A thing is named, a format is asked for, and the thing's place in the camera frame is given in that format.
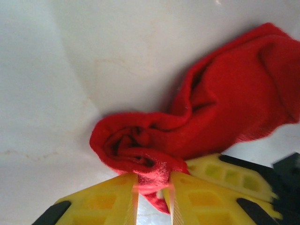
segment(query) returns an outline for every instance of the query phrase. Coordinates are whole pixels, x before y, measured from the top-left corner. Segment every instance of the stain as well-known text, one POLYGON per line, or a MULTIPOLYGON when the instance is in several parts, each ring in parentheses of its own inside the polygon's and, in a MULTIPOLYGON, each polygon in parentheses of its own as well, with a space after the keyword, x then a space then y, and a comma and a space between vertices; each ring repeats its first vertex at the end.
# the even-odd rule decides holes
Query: stain
POLYGON ((122 59, 122 58, 95 60, 96 75, 97 75, 99 69, 101 69, 102 65, 106 64, 106 63, 120 66, 120 67, 124 68, 126 71, 128 71, 130 74, 135 75, 135 76, 140 76, 139 74, 135 73, 132 66, 130 66, 129 63, 125 59, 122 59))
POLYGON ((29 154, 18 152, 16 150, 7 150, 5 152, 0 152, 0 155, 6 155, 6 156, 10 156, 10 155, 13 155, 13 154, 14 155, 19 155, 19 156, 26 157, 27 159, 29 159, 29 160, 31 160, 33 162, 39 162, 39 161, 41 161, 41 159, 46 159, 48 157, 58 155, 59 153, 57 151, 54 151, 54 152, 50 152, 50 153, 48 153, 46 155, 43 155, 41 157, 32 157, 29 154))
POLYGON ((285 135, 286 137, 290 137, 290 138, 297 138, 300 139, 300 136, 298 135, 285 135))

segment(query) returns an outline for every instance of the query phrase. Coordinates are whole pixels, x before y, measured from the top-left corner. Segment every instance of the white surface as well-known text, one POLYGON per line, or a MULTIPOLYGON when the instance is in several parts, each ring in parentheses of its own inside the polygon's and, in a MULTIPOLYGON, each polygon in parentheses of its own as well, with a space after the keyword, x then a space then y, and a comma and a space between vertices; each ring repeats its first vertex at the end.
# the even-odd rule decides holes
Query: white surface
MULTIPOLYGON (((299 0, 0 1, 0 224, 31 224, 58 198, 115 174, 89 148, 103 115, 157 110, 187 67, 264 22, 300 39, 299 0)), ((270 165, 300 126, 233 146, 270 165)), ((165 225, 140 199, 139 225, 165 225)))

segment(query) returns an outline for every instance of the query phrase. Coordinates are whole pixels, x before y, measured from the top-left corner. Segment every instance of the red cloth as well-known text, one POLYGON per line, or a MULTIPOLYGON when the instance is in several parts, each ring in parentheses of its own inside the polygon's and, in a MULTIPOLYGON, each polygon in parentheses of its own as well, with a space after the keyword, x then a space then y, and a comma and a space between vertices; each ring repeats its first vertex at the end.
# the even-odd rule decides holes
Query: red cloth
POLYGON ((300 42, 267 23, 192 66, 169 113, 108 116, 90 146, 117 173, 137 173, 140 193, 168 212, 156 191, 171 171, 188 173, 184 160, 265 137, 299 117, 300 42))

